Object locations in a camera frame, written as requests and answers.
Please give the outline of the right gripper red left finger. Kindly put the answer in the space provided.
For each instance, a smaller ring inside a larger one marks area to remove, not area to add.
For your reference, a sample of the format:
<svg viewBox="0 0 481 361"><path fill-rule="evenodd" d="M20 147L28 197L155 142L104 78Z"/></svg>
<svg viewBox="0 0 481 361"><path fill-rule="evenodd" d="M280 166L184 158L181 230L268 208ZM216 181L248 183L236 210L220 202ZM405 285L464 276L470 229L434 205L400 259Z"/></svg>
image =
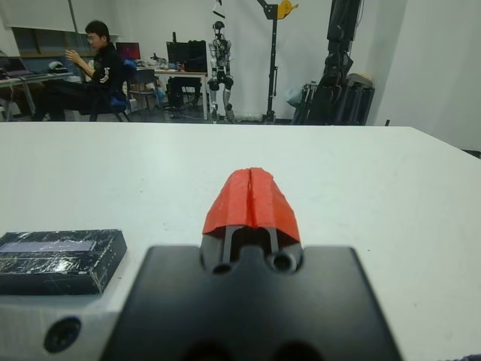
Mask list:
<svg viewBox="0 0 481 361"><path fill-rule="evenodd" d="M201 260L209 272L228 268L234 262L234 233L251 224L249 187L250 170L234 171L207 212L202 230Z"/></svg>

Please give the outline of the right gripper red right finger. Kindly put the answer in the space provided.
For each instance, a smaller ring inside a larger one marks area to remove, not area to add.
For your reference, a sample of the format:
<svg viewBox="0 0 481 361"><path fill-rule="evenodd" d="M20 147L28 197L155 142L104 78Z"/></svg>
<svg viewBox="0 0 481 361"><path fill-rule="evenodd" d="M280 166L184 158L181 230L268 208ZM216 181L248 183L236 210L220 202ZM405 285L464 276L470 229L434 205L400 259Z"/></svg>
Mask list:
<svg viewBox="0 0 481 361"><path fill-rule="evenodd" d="M275 272L296 272L302 246L295 212L274 176L263 168L250 169L250 201L254 230L260 231L264 238L266 262Z"/></svg>

